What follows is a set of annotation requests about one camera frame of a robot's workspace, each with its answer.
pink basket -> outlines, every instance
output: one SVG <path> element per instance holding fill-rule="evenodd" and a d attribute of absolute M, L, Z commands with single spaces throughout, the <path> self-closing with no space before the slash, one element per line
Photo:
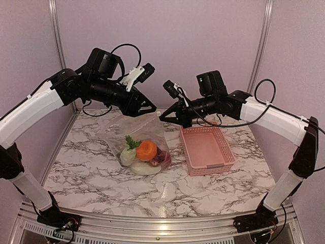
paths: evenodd
<path fill-rule="evenodd" d="M 190 176 L 223 173 L 235 163 L 234 154 L 220 128 L 181 127 L 180 138 Z"/>

purple wall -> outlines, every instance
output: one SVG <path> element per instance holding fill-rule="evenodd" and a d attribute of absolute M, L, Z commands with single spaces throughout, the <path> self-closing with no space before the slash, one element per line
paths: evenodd
<path fill-rule="evenodd" d="M 66 0 L 57 8 L 68 67 L 84 64 L 94 47 L 136 44 L 142 64 L 156 68 L 138 88 L 166 108 L 173 103 L 162 87 L 168 79 L 181 83 L 192 99 L 200 96 L 196 75 L 211 70 L 221 71 L 230 92 L 247 88 L 265 1 Z M 130 47 L 116 53 L 127 70 L 138 61 Z"/>
<path fill-rule="evenodd" d="M 4 114 L 60 70 L 47 1 L 0 1 L 0 57 L 0 114 Z M 37 179 L 71 116 L 70 107 L 61 109 L 19 138 L 23 164 Z M 22 198 L 3 179 L 0 196 L 0 240 L 7 243 Z"/>
<path fill-rule="evenodd" d="M 325 2 L 275 1 L 270 36 L 258 79 L 276 82 L 274 104 L 305 117 L 315 116 L 325 127 Z M 271 89 L 260 93 L 269 98 Z M 287 170 L 295 147 L 267 130 L 253 128 L 273 175 Z M 325 165 L 325 136 L 320 134 L 316 167 Z M 294 196 L 306 243 L 324 243 L 325 171 L 305 180 Z"/>

